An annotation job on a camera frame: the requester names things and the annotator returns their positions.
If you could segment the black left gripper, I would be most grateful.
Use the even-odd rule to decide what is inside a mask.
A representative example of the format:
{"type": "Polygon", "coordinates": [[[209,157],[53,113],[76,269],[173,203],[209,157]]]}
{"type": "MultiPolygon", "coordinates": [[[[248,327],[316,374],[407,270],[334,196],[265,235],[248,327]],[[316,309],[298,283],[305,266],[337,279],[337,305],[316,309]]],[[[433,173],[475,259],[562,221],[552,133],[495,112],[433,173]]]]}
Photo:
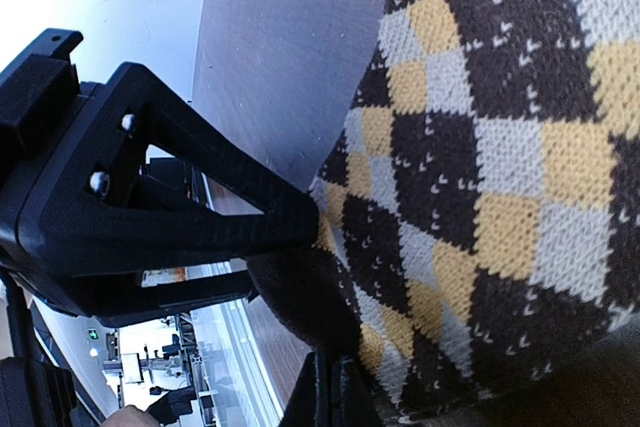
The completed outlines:
{"type": "Polygon", "coordinates": [[[34,183],[28,171],[79,94],[71,52],[79,31],[46,29],[1,72],[1,244],[17,243],[17,219],[34,183]]]}

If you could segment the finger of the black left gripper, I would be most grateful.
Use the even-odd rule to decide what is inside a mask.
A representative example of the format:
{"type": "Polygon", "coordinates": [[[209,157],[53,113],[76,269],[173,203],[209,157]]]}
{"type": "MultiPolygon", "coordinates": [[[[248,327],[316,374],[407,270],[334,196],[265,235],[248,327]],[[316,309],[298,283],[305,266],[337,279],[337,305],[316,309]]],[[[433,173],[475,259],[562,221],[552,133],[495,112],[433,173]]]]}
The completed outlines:
{"type": "Polygon", "coordinates": [[[194,266],[307,246],[311,198],[236,147],[148,68],[121,65],[81,109],[17,220],[20,245],[62,277],[194,266]],[[222,215],[140,173],[149,146],[255,208],[222,215]]]}

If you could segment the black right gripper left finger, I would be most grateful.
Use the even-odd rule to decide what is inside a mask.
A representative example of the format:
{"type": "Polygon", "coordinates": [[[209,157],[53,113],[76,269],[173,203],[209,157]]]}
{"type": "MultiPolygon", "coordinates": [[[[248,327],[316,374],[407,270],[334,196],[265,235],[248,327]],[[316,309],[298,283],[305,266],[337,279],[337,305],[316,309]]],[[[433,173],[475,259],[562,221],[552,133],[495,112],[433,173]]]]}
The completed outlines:
{"type": "Polygon", "coordinates": [[[309,353],[279,426],[329,427],[332,422],[331,376],[332,367],[325,353],[309,353]]]}

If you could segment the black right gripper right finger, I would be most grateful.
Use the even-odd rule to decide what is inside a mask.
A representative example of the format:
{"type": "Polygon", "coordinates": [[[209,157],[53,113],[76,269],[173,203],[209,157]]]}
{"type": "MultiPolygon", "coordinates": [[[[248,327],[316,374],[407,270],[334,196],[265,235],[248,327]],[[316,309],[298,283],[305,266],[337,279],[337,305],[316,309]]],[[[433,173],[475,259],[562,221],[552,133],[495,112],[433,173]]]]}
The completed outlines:
{"type": "Polygon", "coordinates": [[[342,357],[334,364],[334,425],[382,427],[373,397],[355,361],[342,357]]]}

